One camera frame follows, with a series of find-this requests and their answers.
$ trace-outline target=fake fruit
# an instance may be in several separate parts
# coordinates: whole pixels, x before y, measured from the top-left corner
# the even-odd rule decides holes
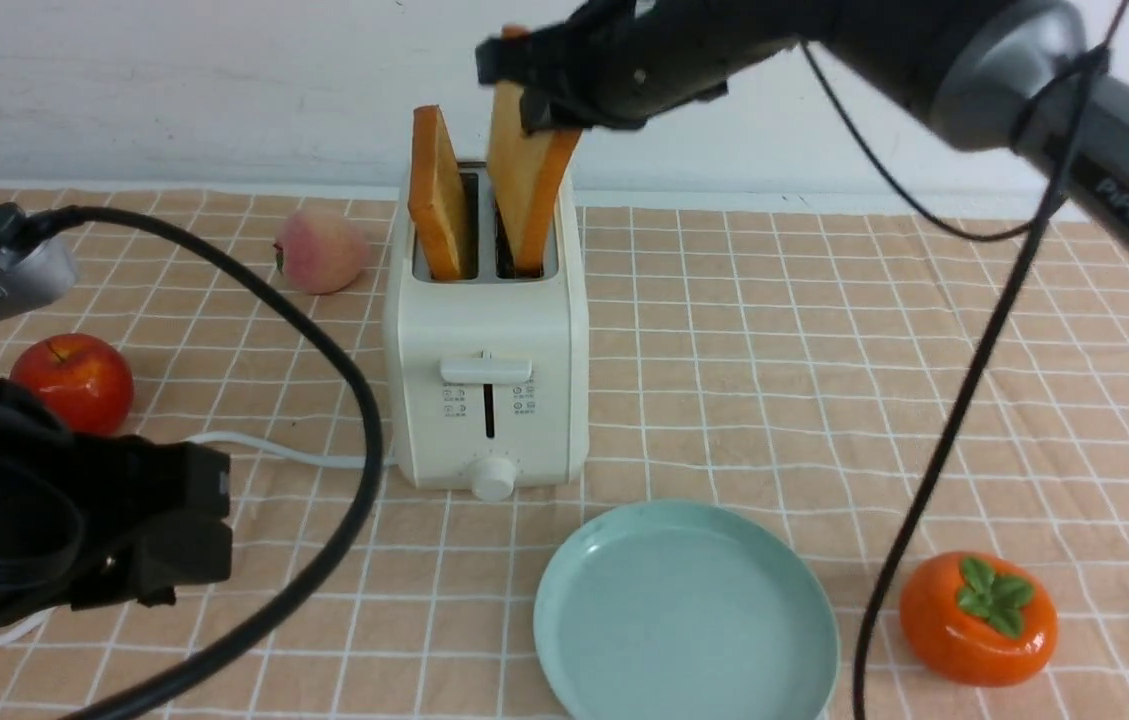
[[[275,234],[275,269],[308,295],[327,295],[352,283],[368,264],[368,238],[342,214],[304,209]]]
[[[980,552],[925,560],[902,588],[898,612],[916,657],[956,683],[1024,683],[1057,648],[1048,591],[1025,570]]]
[[[89,334],[42,340],[17,357],[8,379],[28,389],[78,433],[112,436],[133,410],[133,370]]]

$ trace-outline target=white toaster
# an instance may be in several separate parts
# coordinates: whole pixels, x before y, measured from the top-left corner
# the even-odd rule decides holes
[[[391,223],[382,314],[394,455],[417,488],[499,501],[574,482],[588,436],[590,314],[572,182],[564,176],[541,278],[509,276],[482,163],[463,163],[476,218],[478,275],[431,279],[408,212],[405,172]]]

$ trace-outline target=white power cord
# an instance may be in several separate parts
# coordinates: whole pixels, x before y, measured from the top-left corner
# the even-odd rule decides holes
[[[300,450],[294,450],[291,447],[285,447],[279,444],[273,444],[268,439],[256,438],[253,436],[247,436],[244,433],[231,433],[231,432],[208,432],[200,433],[198,436],[191,436],[185,439],[185,442],[193,442],[195,445],[209,445],[218,442],[229,442],[234,445],[243,445],[244,447],[252,447],[254,450],[261,450],[263,453],[285,457],[286,460],[301,462],[303,465],[313,465],[316,468],[331,468],[331,469],[362,469],[364,468],[364,456],[362,455],[312,455],[309,453],[303,453]],[[386,457],[382,462],[384,468],[390,468],[394,465],[395,460],[392,457]],[[44,624],[44,621],[49,620],[49,614],[52,614],[53,609],[35,612],[34,615],[29,615],[27,618],[21,620],[20,623],[0,630],[0,647],[10,644],[19,641],[19,639],[25,638],[29,633],[34,632],[35,629]]]

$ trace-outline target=toaster lever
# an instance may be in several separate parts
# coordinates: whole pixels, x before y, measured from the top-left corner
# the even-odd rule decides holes
[[[440,377],[446,383],[513,386],[527,383],[533,375],[533,361],[515,357],[445,357],[440,360]]]

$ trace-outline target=peach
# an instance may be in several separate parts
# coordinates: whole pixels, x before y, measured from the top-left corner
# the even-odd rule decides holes
[[[368,264],[364,229],[332,210],[295,211],[275,234],[275,269],[295,290],[336,292]]]

